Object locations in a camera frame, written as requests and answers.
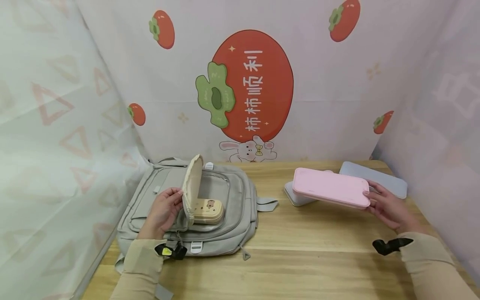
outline backdrop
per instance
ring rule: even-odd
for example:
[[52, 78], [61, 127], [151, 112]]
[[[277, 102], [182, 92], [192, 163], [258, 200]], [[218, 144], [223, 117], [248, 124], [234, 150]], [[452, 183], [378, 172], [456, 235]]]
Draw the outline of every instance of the backdrop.
[[0, 1], [0, 299], [76, 299], [146, 163], [73, 1]]
[[153, 160], [368, 159], [453, 0], [77, 1]]
[[406, 82], [375, 158], [409, 193], [480, 284], [480, 3], [457, 1]]

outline arm sleeve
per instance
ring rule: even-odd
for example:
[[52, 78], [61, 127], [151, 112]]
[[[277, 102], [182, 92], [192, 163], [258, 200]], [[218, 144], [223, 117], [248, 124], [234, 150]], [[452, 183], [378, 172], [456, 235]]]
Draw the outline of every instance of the arm sleeve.
[[153, 300], [163, 265], [155, 247], [166, 240], [134, 240], [125, 256], [123, 273], [110, 300]]
[[479, 300], [437, 238], [417, 232], [398, 237], [413, 240], [400, 251], [418, 300]]

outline black clip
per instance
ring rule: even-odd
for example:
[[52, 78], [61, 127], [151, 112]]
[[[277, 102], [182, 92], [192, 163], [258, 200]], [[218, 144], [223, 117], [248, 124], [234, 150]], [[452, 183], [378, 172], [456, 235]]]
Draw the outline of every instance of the black clip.
[[392, 252], [400, 251], [400, 247], [407, 246], [411, 242], [413, 242], [413, 240], [407, 238], [389, 240], [387, 243], [385, 243], [383, 240], [374, 240], [372, 246], [379, 254], [386, 256]]
[[183, 247], [180, 242], [177, 243], [175, 250], [172, 253], [172, 258], [177, 261], [181, 261], [185, 258], [187, 254], [187, 248]]
[[183, 247], [180, 242], [177, 243], [175, 249], [167, 247], [166, 244], [157, 245], [155, 251], [158, 255], [170, 257], [176, 261], [183, 260], [187, 254], [187, 248]]

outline gray backpack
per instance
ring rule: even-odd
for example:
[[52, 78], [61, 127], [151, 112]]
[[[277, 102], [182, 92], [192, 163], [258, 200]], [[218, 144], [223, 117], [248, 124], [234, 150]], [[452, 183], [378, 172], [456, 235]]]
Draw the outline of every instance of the gray backpack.
[[[254, 184], [238, 167], [211, 163], [204, 167], [200, 155], [190, 162], [176, 158], [160, 161], [146, 171], [118, 224], [117, 240], [122, 255], [116, 263], [117, 270], [123, 269], [123, 256], [142, 227], [157, 193], [170, 187], [182, 187], [184, 209], [164, 238], [173, 247], [180, 242], [187, 248], [186, 256], [217, 256], [242, 250], [243, 259], [249, 259], [243, 245], [255, 234], [258, 211], [273, 211], [278, 204], [273, 198], [257, 198]], [[191, 201], [197, 198], [219, 200], [223, 206], [221, 221], [196, 224]]]

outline yellow tag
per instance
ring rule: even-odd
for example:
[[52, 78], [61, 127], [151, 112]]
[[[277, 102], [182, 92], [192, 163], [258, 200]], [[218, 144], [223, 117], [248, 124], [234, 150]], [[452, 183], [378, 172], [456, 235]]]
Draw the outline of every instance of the yellow tag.
[[170, 250], [169, 248], [163, 248], [162, 255], [163, 256], [170, 256], [170, 255], [172, 255], [172, 250]]

